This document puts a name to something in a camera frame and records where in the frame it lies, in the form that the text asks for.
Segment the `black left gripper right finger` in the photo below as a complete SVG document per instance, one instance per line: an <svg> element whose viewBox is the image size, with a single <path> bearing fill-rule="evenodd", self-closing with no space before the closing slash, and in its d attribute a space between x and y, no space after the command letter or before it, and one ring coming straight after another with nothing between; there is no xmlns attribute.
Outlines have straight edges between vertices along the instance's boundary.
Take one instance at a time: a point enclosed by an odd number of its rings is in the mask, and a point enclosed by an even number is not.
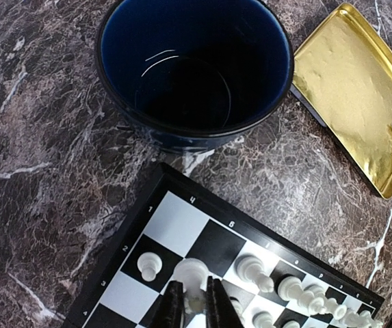
<svg viewBox="0 0 392 328"><path fill-rule="evenodd" d="M222 282L209 276L205 293L206 327L244 328Z"/></svg>

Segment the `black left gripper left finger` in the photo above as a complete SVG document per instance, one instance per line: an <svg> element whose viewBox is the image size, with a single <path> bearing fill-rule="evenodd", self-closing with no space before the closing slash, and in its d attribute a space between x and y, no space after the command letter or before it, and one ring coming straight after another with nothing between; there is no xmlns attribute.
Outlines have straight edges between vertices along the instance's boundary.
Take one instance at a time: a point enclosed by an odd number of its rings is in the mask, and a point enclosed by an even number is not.
<svg viewBox="0 0 392 328"><path fill-rule="evenodd" d="M149 328L181 328L184 321L183 284L172 280L168 283Z"/></svg>

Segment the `white chess pawn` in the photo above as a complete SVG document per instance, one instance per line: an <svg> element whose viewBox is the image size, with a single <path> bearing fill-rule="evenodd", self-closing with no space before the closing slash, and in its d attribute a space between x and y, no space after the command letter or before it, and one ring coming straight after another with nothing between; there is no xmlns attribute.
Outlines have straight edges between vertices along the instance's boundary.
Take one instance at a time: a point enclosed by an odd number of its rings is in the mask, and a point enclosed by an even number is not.
<svg viewBox="0 0 392 328"><path fill-rule="evenodd" d="M255 328L274 328L274 319L269 312L259 312L252 318Z"/></svg>
<svg viewBox="0 0 392 328"><path fill-rule="evenodd" d="M143 253L137 261L138 270L146 282L153 281L162 268L161 258L153 252Z"/></svg>

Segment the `black and white chessboard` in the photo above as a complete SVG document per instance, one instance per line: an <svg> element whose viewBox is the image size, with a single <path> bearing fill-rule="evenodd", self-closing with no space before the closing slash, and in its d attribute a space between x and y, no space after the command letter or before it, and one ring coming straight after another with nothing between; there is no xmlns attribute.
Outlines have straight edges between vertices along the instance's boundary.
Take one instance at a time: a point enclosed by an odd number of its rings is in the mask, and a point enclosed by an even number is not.
<svg viewBox="0 0 392 328"><path fill-rule="evenodd" d="M383 298L160 163L83 285L65 327L150 327L174 300L207 321L207 278L240 327L381 327Z"/></svg>

